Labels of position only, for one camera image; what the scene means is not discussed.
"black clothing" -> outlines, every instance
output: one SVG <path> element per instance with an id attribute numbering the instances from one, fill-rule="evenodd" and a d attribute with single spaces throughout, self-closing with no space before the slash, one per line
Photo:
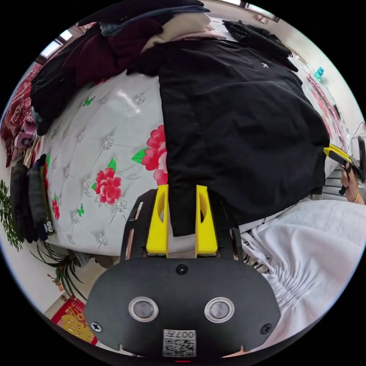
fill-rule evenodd
<path id="1" fill-rule="evenodd" d="M 274 59 L 290 70 L 297 72 L 298 69 L 289 60 L 292 52 L 288 49 L 274 34 L 270 34 L 268 30 L 253 26 L 251 24 L 243 24 L 241 21 L 233 22 L 230 20 L 222 21 L 228 32 L 241 44 L 264 51 L 270 54 Z"/>
<path id="2" fill-rule="evenodd" d="M 181 40 L 147 50 L 133 71 L 159 76 L 174 236 L 195 231 L 196 185 L 223 196 L 241 225 L 325 183 L 327 129 L 301 80 L 270 54 Z"/>
<path id="3" fill-rule="evenodd" d="M 81 41 L 100 32 L 99 25 L 94 25 L 85 35 L 76 38 L 51 58 L 32 80 L 31 105 L 42 119 L 41 122 L 37 123 L 37 134 L 39 136 L 43 136 L 48 132 L 55 118 L 64 111 L 67 103 L 79 90 L 75 83 L 75 72 L 64 69 L 64 62 Z"/>
<path id="4" fill-rule="evenodd" d="M 38 240 L 38 235 L 29 206 L 27 172 L 28 168 L 21 161 L 11 168 L 10 205 L 19 239 L 31 243 Z"/>
<path id="5" fill-rule="evenodd" d="M 122 24 L 138 15 L 156 9 L 173 8 L 176 6 L 197 5 L 204 6 L 198 0 L 127 0 L 120 1 L 106 8 L 103 8 L 92 15 L 84 18 L 78 26 L 84 26 L 93 22 L 106 22 Z"/>

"floral bedspread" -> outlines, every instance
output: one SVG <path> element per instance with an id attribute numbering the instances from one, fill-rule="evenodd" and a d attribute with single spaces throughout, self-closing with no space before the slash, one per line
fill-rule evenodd
<path id="1" fill-rule="evenodd" d="M 300 77 L 305 94 L 327 121 L 307 75 Z M 136 199 L 168 179 L 158 77 L 122 73 L 85 87 L 39 142 L 34 158 L 41 154 L 47 155 L 46 186 L 56 232 L 50 243 L 120 255 Z M 327 161 L 327 175 L 334 168 Z M 192 250 L 194 236 L 170 241 L 169 248 Z"/>

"white fabric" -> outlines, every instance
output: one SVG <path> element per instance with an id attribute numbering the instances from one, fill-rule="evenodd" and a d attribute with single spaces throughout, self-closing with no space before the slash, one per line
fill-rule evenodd
<path id="1" fill-rule="evenodd" d="M 206 13 L 180 13 L 163 25 L 163 32 L 152 36 L 142 49 L 142 52 L 157 43 L 165 43 L 188 33 L 205 32 L 209 27 L 210 17 Z"/>
<path id="2" fill-rule="evenodd" d="M 278 325 L 256 350 L 300 332 L 333 306 L 364 251 L 365 224 L 364 205 L 307 201 L 253 229 L 252 236 L 241 234 L 243 250 L 269 268 L 263 276 L 281 309 Z"/>

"screw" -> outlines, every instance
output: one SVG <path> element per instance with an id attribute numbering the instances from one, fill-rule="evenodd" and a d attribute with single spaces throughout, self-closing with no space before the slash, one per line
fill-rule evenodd
<path id="1" fill-rule="evenodd" d="M 265 324 L 265 325 L 263 325 L 262 328 L 260 328 L 260 333 L 261 334 L 268 334 L 271 330 L 272 330 L 272 325 L 271 324 Z"/>
<path id="2" fill-rule="evenodd" d="M 100 333 L 102 331 L 102 327 L 98 323 L 96 323 L 95 321 L 92 322 L 90 326 L 97 333 Z"/>
<path id="3" fill-rule="evenodd" d="M 185 264 L 179 264 L 175 271 L 179 275 L 185 275 L 188 272 L 188 267 Z"/>

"pink cloth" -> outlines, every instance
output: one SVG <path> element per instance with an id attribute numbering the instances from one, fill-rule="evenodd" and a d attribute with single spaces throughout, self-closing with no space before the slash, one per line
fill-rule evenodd
<path id="1" fill-rule="evenodd" d="M 218 32 L 218 31 L 206 31 L 206 32 L 195 32 L 195 33 L 187 33 L 183 34 L 177 38 L 174 38 L 173 41 L 179 41 L 182 39 L 190 39 L 190 38 L 214 38 L 214 39 L 226 39 L 226 37 Z"/>

